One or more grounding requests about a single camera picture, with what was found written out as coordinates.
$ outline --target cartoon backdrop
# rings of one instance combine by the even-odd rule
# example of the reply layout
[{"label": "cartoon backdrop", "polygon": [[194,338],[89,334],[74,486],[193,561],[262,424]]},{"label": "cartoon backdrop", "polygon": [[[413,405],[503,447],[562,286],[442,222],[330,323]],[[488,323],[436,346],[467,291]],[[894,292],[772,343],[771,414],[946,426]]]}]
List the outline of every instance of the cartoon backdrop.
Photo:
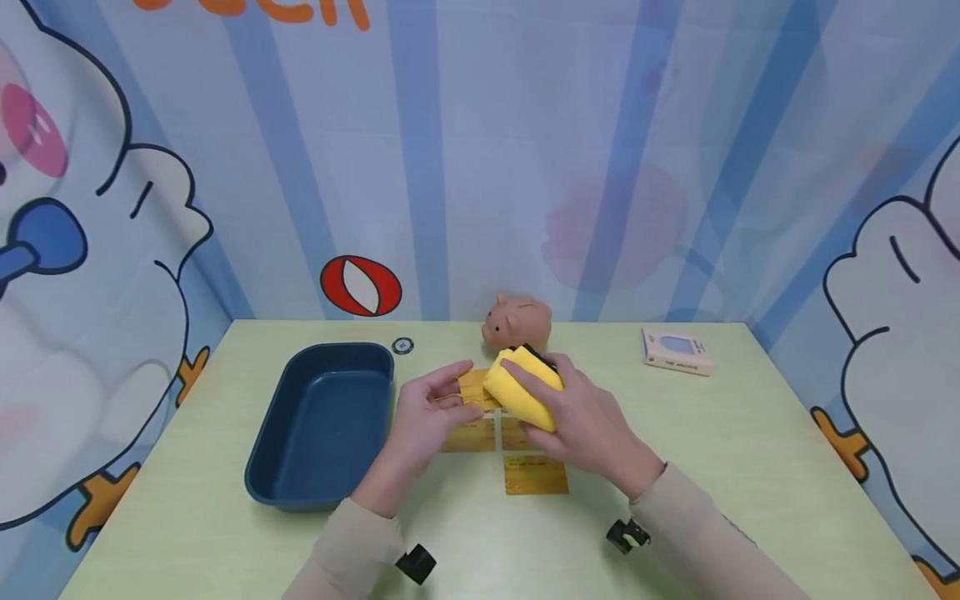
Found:
[{"label": "cartoon backdrop", "polygon": [[229,320],[746,321],[960,595],[952,0],[0,5],[0,597]]}]

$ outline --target orange text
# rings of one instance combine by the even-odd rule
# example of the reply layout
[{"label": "orange text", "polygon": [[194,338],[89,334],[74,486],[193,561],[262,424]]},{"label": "orange text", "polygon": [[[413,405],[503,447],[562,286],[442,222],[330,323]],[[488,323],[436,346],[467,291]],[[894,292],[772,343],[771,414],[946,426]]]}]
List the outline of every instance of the orange text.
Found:
[{"label": "orange text", "polygon": [[[165,9],[174,0],[133,0],[133,3],[144,11],[159,11]],[[247,11],[247,0],[196,0],[200,6],[208,12],[219,14],[220,16],[236,16]],[[260,10],[264,11],[270,18],[283,23],[306,23],[312,21],[316,11],[312,4],[299,2],[293,4],[281,4],[277,0],[255,0]],[[360,31],[367,31],[370,28],[370,17],[367,15],[367,7],[363,0],[347,0],[347,6],[350,9],[350,16],[353,17],[353,24]],[[320,17],[328,26],[333,27],[337,24],[337,5],[335,0],[319,0]]]}]

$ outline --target person's right hand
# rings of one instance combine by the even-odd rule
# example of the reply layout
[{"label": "person's right hand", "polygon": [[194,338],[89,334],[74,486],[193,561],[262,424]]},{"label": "person's right hand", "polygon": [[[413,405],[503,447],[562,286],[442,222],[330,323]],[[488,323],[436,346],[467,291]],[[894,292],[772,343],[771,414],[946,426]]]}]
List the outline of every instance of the person's right hand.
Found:
[{"label": "person's right hand", "polygon": [[556,365],[564,389],[557,391],[509,360],[504,369],[543,403],[557,433],[529,423],[524,433],[547,456],[605,477],[631,500],[640,497],[663,472],[663,461],[630,429],[613,394],[598,388],[565,354],[544,355]]}]

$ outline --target cartoon character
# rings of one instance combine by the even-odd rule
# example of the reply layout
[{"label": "cartoon character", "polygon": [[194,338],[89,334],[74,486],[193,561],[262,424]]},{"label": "cartoon character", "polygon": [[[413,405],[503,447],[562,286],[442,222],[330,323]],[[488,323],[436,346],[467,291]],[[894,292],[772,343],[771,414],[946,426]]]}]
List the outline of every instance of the cartoon character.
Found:
[{"label": "cartoon character", "polygon": [[853,342],[843,401],[854,430],[814,419],[853,475],[869,476],[872,450],[894,497],[951,565],[937,573],[914,557],[942,598],[960,598],[960,152],[953,143],[924,201],[896,197],[860,227],[850,254],[824,279],[827,298]]},{"label": "cartoon character", "polygon": [[139,470],[117,459],[205,365],[183,356],[179,278],[212,229],[186,165],[131,143],[100,62],[26,0],[0,41],[0,530],[79,490],[78,550]]},{"label": "cartoon character", "polygon": [[550,339],[553,312],[539,300],[496,295],[496,304],[480,327],[483,341],[495,350],[529,344],[538,351],[546,349]]}]

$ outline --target dark blue tray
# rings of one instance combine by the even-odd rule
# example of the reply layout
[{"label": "dark blue tray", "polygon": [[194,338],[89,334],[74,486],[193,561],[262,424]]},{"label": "dark blue tray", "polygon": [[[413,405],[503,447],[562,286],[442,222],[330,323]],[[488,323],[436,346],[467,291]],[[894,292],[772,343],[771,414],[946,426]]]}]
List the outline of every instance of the dark blue tray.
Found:
[{"label": "dark blue tray", "polygon": [[254,500],[328,511],[383,447],[394,357],[378,344],[320,344],[290,359],[260,426],[245,481]]}]

